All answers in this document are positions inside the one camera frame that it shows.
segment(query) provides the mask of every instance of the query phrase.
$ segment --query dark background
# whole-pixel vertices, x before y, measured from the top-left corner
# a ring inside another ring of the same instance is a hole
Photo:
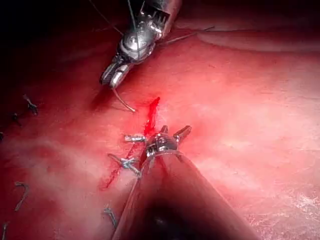
[[[127,0],[92,0],[103,14],[129,11]],[[317,5],[307,1],[289,0],[184,0],[183,6],[209,2],[215,5],[250,6],[257,11],[283,11],[284,14],[296,14],[305,11],[316,12]],[[131,0],[137,9],[142,0]],[[59,28],[72,26],[75,22],[101,21],[88,0],[8,0],[1,4],[2,47],[14,47],[30,41],[49,37]]]

